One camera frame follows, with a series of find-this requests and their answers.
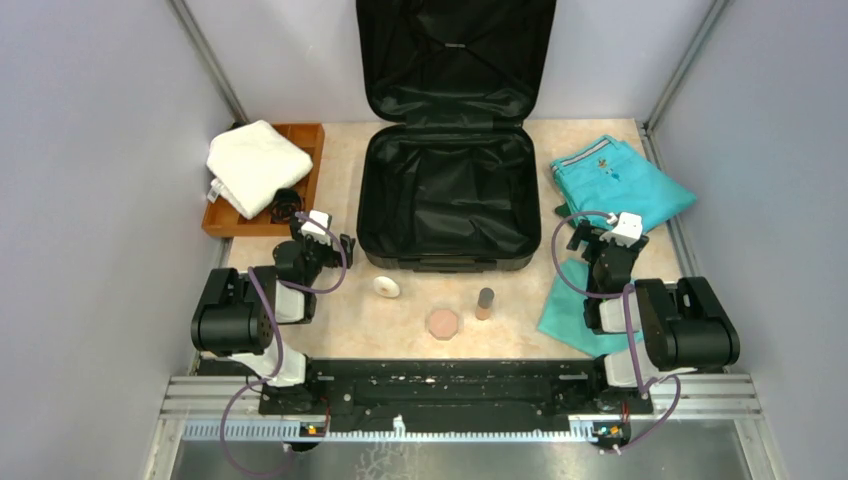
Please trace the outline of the tan bottle with grey cap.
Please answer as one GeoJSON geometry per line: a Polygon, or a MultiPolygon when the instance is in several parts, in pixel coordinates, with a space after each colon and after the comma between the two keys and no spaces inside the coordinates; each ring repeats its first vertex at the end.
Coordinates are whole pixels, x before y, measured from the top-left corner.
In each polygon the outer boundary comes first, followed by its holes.
{"type": "Polygon", "coordinates": [[[487,320],[491,317],[495,292],[491,288],[482,288],[479,291],[477,304],[475,307],[475,318],[478,320],[487,320]]]}

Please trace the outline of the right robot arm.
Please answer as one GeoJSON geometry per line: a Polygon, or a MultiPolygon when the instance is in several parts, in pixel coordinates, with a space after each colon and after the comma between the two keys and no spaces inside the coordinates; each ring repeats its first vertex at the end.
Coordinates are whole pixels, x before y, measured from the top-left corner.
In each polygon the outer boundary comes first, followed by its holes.
{"type": "Polygon", "coordinates": [[[622,404],[627,388],[645,391],[669,375],[718,369],[740,357],[737,330],[706,278],[682,277],[673,284],[633,279],[647,243],[633,222],[620,220],[604,230],[582,219],[567,244],[570,250],[585,248],[583,327],[602,337],[624,337],[623,352],[602,355],[605,373],[586,385],[589,404],[600,412],[622,404]]]}

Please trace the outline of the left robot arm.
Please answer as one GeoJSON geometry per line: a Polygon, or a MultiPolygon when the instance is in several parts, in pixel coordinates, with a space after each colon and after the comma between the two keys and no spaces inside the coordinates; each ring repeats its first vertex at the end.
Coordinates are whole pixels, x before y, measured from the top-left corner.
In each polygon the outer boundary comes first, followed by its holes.
{"type": "Polygon", "coordinates": [[[320,386],[306,377],[307,356],[282,340],[279,328],[310,323],[317,308],[313,284],[325,268],[352,266],[356,239],[329,235],[311,221],[292,223],[290,240],[272,252],[274,263],[241,273],[210,271],[190,324],[194,347],[249,368],[297,413],[319,404],[320,386]]]}

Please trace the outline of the turquoise shorts with striped waistband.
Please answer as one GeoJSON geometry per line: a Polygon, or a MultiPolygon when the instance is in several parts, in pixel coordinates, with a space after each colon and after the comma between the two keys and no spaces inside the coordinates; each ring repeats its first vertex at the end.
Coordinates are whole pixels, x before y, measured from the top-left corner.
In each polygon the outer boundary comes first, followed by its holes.
{"type": "Polygon", "coordinates": [[[629,212],[642,218],[645,232],[694,205],[697,197],[650,163],[635,148],[609,135],[579,152],[551,162],[553,180],[564,196],[556,213],[629,212]]]}

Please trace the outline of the teal shirt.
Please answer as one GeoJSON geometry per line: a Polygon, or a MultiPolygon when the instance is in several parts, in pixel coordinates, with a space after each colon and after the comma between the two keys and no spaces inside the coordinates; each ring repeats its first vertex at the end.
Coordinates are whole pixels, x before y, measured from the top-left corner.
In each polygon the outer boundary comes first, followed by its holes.
{"type": "MultiPolygon", "coordinates": [[[[572,284],[585,289],[589,279],[587,264],[569,259],[561,263],[560,267],[572,284]]],[[[584,318],[586,299],[584,295],[578,294],[567,286],[557,274],[546,299],[538,330],[593,358],[627,350],[629,343],[626,330],[624,333],[596,334],[586,326],[584,318]]],[[[639,322],[635,318],[637,305],[634,295],[628,299],[628,304],[633,308],[634,340],[638,344],[643,340],[643,335],[638,329],[639,322]]]]}

